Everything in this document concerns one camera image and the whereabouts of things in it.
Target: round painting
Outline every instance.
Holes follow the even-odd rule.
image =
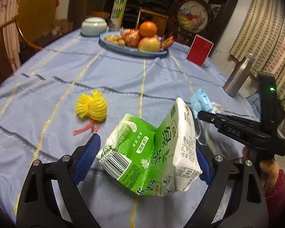
[[[184,29],[199,33],[208,23],[208,13],[201,3],[188,1],[181,5],[178,11],[178,21]]]

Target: wooden frame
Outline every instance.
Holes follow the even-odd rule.
[[[229,20],[233,14],[238,0],[209,0],[208,4],[217,4],[220,6],[216,14],[212,26],[207,31],[205,38],[213,42],[214,46],[218,43]]]
[[[192,32],[192,31],[189,31],[187,29],[185,29],[183,27],[183,25],[180,23],[179,19],[178,19],[178,11],[179,9],[181,8],[182,5],[184,5],[185,3],[189,2],[189,1],[195,1],[195,2],[198,2],[200,3],[201,5],[204,6],[204,8],[206,9],[207,11],[207,14],[208,14],[208,21],[207,21],[207,25],[205,26],[204,29],[202,29],[201,31],[199,32]],[[204,1],[204,0],[183,0],[181,2],[178,3],[178,6],[176,7],[176,10],[175,10],[175,17],[176,17],[176,23],[178,24],[178,26],[180,28],[182,28],[184,31],[186,31],[187,33],[195,33],[195,34],[203,34],[207,28],[209,27],[209,25],[211,24],[211,21],[213,20],[213,16],[211,15],[211,8],[208,6],[208,4]]]
[[[178,11],[180,7],[188,1],[192,1],[192,0],[175,0],[174,1],[174,3],[169,9],[169,19],[168,19],[167,28],[169,31],[172,32],[172,35],[174,36],[176,41],[186,44],[188,46],[191,46],[196,34],[204,36],[209,30],[209,28],[211,28],[214,17],[213,17],[213,12],[210,6],[204,0],[193,0],[193,1],[196,1],[202,4],[205,7],[207,14],[209,16],[208,22],[205,28],[201,30],[200,32],[192,32],[192,31],[185,29],[181,25],[181,23],[178,21]]]
[[[13,22],[16,24],[16,29],[18,31],[18,34],[19,34],[20,38],[27,44],[27,46],[29,46],[29,47],[31,47],[31,48],[33,48],[35,50],[38,50],[38,51],[43,49],[42,47],[37,46],[37,45],[27,41],[27,39],[23,36],[23,34],[22,34],[22,32],[21,32],[21,30],[19,28],[19,23],[18,23],[18,20],[17,20],[17,16],[12,18],[10,21],[7,21],[4,24],[0,25],[0,30],[3,29],[4,27],[6,27],[7,25],[13,23]]]
[[[160,13],[155,13],[153,11],[150,11],[150,10],[146,10],[146,9],[143,9],[142,7],[139,8],[139,13],[138,13],[138,17],[137,17],[137,20],[136,20],[136,25],[135,25],[135,29],[138,29],[138,25],[139,25],[139,19],[140,19],[140,14],[141,13],[148,13],[148,14],[151,14],[153,16],[157,16],[157,17],[160,17],[160,18],[163,18],[163,19],[166,19],[168,20],[168,16],[166,15],[163,15],[163,14],[160,14]]]

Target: blue face mask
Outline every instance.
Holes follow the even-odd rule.
[[[191,96],[191,108],[194,118],[198,118],[200,111],[215,113],[212,104],[203,89],[198,89]]]

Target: human hand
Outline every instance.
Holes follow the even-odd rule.
[[[248,160],[249,148],[245,146],[242,152],[243,152],[243,160],[244,161]],[[280,170],[279,165],[277,164],[276,161],[269,159],[269,160],[262,160],[259,166],[262,171],[268,173],[268,178],[263,187],[264,190],[268,190],[269,188],[273,187],[277,182]]]

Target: metal water bottle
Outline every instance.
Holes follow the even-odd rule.
[[[231,97],[234,97],[244,84],[254,61],[255,57],[251,53],[246,53],[243,60],[241,60],[241,62],[237,64],[235,69],[232,71],[231,75],[223,86],[225,92]]]

